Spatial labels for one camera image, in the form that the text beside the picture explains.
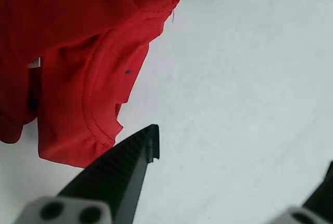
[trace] screw hole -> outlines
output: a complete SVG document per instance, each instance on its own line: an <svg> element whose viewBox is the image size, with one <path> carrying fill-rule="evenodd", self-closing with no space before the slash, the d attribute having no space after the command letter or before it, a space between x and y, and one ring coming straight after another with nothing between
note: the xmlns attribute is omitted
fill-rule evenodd
<svg viewBox="0 0 333 224"><path fill-rule="evenodd" d="M53 220L61 215L63 211L62 202L51 202L45 205L41 210L41 218L43 220Z"/></svg>
<svg viewBox="0 0 333 224"><path fill-rule="evenodd" d="M80 222L82 224L94 224L99 221L101 211L98 207L87 207L80 213Z"/></svg>
<svg viewBox="0 0 333 224"><path fill-rule="evenodd" d="M302 224L315 224L315 222L309 216L303 213L293 213L291 216Z"/></svg>

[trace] textured black plastic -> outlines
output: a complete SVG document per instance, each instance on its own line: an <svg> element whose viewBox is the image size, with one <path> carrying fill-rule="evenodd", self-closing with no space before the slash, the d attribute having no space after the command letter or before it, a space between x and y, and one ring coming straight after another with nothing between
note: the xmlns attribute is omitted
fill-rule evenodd
<svg viewBox="0 0 333 224"><path fill-rule="evenodd" d="M303 206L333 223L333 163L330 164L323 183Z"/></svg>
<svg viewBox="0 0 333 224"><path fill-rule="evenodd" d="M104 201L114 224L131 224L147 165L159 157L159 128L150 125L95 160L58 195Z"/></svg>

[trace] red cloth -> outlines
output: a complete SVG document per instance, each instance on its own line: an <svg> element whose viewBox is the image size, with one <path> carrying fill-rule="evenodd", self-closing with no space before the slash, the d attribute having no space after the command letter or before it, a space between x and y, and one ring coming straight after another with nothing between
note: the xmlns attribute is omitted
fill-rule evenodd
<svg viewBox="0 0 333 224"><path fill-rule="evenodd" d="M0 0L0 140L17 142L37 116L41 158L86 167L111 148L149 42L178 2Z"/></svg>

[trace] red shirt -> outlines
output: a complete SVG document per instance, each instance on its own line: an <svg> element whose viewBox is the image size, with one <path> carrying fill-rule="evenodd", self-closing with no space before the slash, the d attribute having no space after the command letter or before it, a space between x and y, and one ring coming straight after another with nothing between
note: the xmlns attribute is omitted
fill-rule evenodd
<svg viewBox="0 0 333 224"><path fill-rule="evenodd" d="M86 167L111 148L149 42L178 2L0 0L0 140L17 142L37 116L41 158Z"/></svg>

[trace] white table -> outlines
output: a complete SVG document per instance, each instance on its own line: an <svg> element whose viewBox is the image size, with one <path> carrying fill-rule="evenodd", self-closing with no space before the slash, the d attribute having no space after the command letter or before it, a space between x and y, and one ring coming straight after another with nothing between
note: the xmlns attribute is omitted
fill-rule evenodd
<svg viewBox="0 0 333 224"><path fill-rule="evenodd" d="M264 223L333 159L333 0L181 0L119 121L160 125L135 224ZM38 158L35 122L0 144L0 218L80 169Z"/></svg>

